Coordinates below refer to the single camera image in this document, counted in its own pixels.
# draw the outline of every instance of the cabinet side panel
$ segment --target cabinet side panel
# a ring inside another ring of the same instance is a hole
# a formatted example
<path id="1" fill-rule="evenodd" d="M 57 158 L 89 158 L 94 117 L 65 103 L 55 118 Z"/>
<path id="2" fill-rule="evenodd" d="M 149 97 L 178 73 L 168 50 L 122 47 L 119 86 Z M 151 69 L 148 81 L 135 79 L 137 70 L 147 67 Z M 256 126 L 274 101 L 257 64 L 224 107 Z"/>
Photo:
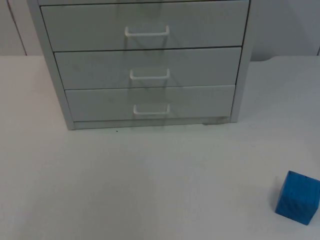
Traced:
<path id="1" fill-rule="evenodd" d="M 69 130 L 75 129 L 74 121 L 72 119 L 65 90 L 60 78 L 55 56 L 52 52 L 51 44 L 47 35 L 46 26 L 43 21 L 40 7 L 37 0 L 28 0 L 29 10 L 32 16 L 33 24 L 35 26 L 43 55 L 51 75 L 53 86 L 58 97 L 60 107 Z"/>
<path id="2" fill-rule="evenodd" d="M 245 89 L 245 82 L 247 78 L 247 71 L 252 55 L 252 50 L 255 43 L 255 19 L 258 14 L 259 0 L 250 0 L 248 18 L 246 23 L 244 41 L 242 45 L 242 53 L 240 58 L 240 65 L 236 80 L 235 93 L 233 98 L 232 112 L 231 112 L 231 122 L 237 122 L 240 106 L 242 102 L 242 97 Z"/>

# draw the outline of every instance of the drawer cabinet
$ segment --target drawer cabinet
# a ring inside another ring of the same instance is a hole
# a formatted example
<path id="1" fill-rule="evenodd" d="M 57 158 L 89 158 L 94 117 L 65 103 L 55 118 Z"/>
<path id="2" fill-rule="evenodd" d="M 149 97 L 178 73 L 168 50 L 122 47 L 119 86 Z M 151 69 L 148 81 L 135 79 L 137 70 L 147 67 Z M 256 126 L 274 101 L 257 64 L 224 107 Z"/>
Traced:
<path id="1" fill-rule="evenodd" d="M 28 5 L 67 127 L 79 129 L 236 122 L 255 2 Z"/>

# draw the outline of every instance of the drawer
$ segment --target drawer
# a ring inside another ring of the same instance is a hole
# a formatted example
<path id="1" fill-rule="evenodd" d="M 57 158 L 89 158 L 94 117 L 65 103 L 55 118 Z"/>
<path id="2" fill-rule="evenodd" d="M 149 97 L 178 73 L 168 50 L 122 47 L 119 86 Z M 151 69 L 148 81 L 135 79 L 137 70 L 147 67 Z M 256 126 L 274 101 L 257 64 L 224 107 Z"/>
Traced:
<path id="1" fill-rule="evenodd" d="M 234 85 L 240 47 L 57 52 L 65 89 Z"/>
<path id="2" fill-rule="evenodd" d="M 235 86 L 66 90 L 74 121 L 228 117 Z"/>
<path id="3" fill-rule="evenodd" d="M 241 46 L 249 0 L 41 7 L 54 52 Z"/>

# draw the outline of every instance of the drawer handle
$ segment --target drawer handle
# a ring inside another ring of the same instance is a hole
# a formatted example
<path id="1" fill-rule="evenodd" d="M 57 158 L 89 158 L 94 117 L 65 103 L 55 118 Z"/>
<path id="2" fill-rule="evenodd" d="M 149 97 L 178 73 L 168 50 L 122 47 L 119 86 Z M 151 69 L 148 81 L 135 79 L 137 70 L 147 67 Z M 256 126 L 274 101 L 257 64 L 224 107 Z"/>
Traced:
<path id="1" fill-rule="evenodd" d="M 170 69 L 169 68 L 166 70 L 165 76 L 135 76 L 134 71 L 132 69 L 130 70 L 130 79 L 132 81 L 135 81 L 135 80 L 167 80 L 169 78 L 170 78 Z"/>
<path id="2" fill-rule="evenodd" d="M 129 27 L 125 27 L 124 28 L 124 35 L 127 38 L 130 37 L 165 37 L 168 36 L 170 34 L 170 29 L 169 26 L 165 26 L 165 31 L 163 32 L 140 32 L 140 33 L 133 33 L 133 32 L 129 32 Z"/>
<path id="3" fill-rule="evenodd" d="M 166 106 L 166 111 L 150 111 L 150 112 L 147 112 L 147 111 L 144 111 L 144 112 L 141 112 L 141 111 L 138 111 L 137 110 L 137 105 L 135 104 L 133 106 L 133 114 L 134 115 L 168 115 L 170 113 L 170 104 L 168 104 Z"/>

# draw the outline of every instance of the blue wooden block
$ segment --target blue wooden block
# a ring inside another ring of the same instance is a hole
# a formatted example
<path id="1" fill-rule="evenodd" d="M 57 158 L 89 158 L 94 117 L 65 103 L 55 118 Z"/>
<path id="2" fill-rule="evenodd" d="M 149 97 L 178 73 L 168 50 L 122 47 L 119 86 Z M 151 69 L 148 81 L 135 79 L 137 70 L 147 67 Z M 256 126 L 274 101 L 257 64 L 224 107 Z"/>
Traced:
<path id="1" fill-rule="evenodd" d="M 319 207 L 320 181 L 289 171 L 275 212 L 308 225 Z"/>

